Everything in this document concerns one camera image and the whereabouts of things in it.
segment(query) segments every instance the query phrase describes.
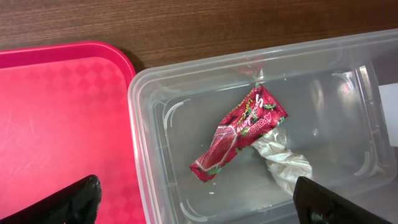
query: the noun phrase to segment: snack packet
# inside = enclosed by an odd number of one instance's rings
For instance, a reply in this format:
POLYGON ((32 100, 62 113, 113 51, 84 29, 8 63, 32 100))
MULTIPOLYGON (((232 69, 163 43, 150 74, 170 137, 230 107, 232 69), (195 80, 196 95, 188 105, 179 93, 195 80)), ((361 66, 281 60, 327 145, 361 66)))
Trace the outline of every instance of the snack packet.
POLYGON ((190 169, 203 182, 213 179, 245 146, 278 126, 286 117, 285 109, 265 87, 255 84, 221 121, 209 150, 195 160, 190 169))

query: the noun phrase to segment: crumpled wrapper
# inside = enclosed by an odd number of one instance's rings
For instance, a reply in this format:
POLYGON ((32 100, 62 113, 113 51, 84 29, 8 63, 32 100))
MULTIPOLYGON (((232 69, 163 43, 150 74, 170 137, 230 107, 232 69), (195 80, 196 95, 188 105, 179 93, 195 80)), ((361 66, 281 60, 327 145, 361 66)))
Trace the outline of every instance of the crumpled wrapper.
POLYGON ((303 155, 293 153, 283 144, 277 142, 272 132, 268 132, 251 146, 266 158, 268 170, 277 184, 288 194, 293 195, 298 177, 304 176, 313 179, 312 166, 303 155))

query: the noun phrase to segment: wooden table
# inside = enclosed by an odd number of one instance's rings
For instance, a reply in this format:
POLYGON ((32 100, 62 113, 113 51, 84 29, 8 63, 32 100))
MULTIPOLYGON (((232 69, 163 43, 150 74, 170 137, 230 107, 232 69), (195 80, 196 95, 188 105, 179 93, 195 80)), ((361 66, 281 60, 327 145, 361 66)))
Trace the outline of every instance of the wooden table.
POLYGON ((398 27, 396 0, 2 0, 0 49, 101 40, 139 72, 398 27))

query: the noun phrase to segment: transparent plastic box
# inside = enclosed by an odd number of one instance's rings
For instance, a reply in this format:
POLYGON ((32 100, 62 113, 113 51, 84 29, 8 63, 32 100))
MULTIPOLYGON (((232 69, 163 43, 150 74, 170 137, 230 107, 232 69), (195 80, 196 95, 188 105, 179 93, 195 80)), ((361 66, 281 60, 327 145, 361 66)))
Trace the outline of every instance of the transparent plastic box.
POLYGON ((297 223, 292 197, 256 150, 245 149, 205 184, 188 168, 256 82, 289 113, 277 129, 312 165, 314 181, 348 199, 390 183, 396 157, 377 71, 396 52, 398 30, 387 30, 139 73, 128 94, 147 223, 297 223), (258 72, 241 72, 247 68, 258 72))

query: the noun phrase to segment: red snack wrapper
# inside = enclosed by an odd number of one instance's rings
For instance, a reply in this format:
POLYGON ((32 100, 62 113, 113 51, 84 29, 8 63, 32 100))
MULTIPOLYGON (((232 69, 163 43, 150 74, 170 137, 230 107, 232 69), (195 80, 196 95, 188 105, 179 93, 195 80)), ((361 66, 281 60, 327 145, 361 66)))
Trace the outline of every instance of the red snack wrapper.
POLYGON ((221 121, 209 150, 195 160, 190 169, 203 182, 213 179, 245 146, 274 129, 286 117, 285 109, 257 83, 221 121))

